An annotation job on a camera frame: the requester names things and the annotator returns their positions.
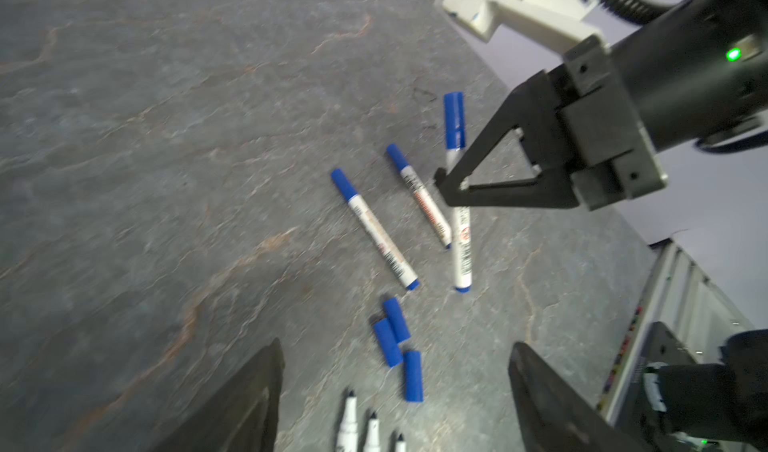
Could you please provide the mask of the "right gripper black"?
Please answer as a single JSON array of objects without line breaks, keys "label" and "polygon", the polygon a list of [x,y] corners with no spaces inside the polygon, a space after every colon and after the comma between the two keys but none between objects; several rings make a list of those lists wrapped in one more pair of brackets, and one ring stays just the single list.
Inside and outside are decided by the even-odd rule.
[{"label": "right gripper black", "polygon": [[657,156],[676,145],[766,146],[766,108],[767,0],[686,0],[610,50],[584,40],[550,76],[516,86],[449,174],[470,176],[521,131],[537,177],[451,189],[438,168],[435,185],[452,207],[598,209],[664,188]]}]

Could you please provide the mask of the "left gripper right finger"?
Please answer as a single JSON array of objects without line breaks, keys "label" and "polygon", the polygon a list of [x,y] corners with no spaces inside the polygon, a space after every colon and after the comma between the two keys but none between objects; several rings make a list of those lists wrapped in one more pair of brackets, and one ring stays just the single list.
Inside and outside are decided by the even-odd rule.
[{"label": "left gripper right finger", "polygon": [[527,451],[640,451],[606,423],[528,344],[514,344],[508,375]]}]

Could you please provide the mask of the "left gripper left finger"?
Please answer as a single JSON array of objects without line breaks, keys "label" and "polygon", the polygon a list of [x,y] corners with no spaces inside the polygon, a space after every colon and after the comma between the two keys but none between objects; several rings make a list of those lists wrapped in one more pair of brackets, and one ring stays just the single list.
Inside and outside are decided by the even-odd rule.
[{"label": "left gripper left finger", "polygon": [[272,451],[285,359],[274,339],[260,349],[156,451]]}]

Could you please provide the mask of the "white marker pen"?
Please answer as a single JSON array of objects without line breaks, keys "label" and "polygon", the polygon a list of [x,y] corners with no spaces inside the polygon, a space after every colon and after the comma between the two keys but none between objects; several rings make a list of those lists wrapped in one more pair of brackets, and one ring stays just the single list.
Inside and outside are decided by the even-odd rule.
[{"label": "white marker pen", "polygon": [[[450,172],[463,155],[464,149],[446,148],[446,167]],[[451,208],[452,269],[455,289],[466,293],[472,285],[470,211],[468,207]]]},{"label": "white marker pen", "polygon": [[384,230],[367,202],[340,168],[334,169],[330,177],[401,285],[406,290],[415,290],[420,285],[416,272]]},{"label": "white marker pen", "polygon": [[403,433],[399,433],[396,437],[394,447],[394,452],[407,452],[407,443],[404,437]]},{"label": "white marker pen", "polygon": [[392,143],[388,145],[386,151],[415,201],[437,234],[442,246],[446,249],[450,249],[452,244],[451,227],[437,203],[428,192],[424,182],[396,144]]},{"label": "white marker pen", "polygon": [[363,452],[380,452],[381,451],[381,439],[380,439],[380,420],[376,411],[370,414],[367,421],[367,429],[365,434],[365,441],[362,448]]},{"label": "white marker pen", "polygon": [[358,435],[357,395],[354,390],[349,390],[344,401],[334,451],[356,452],[358,450]]}]

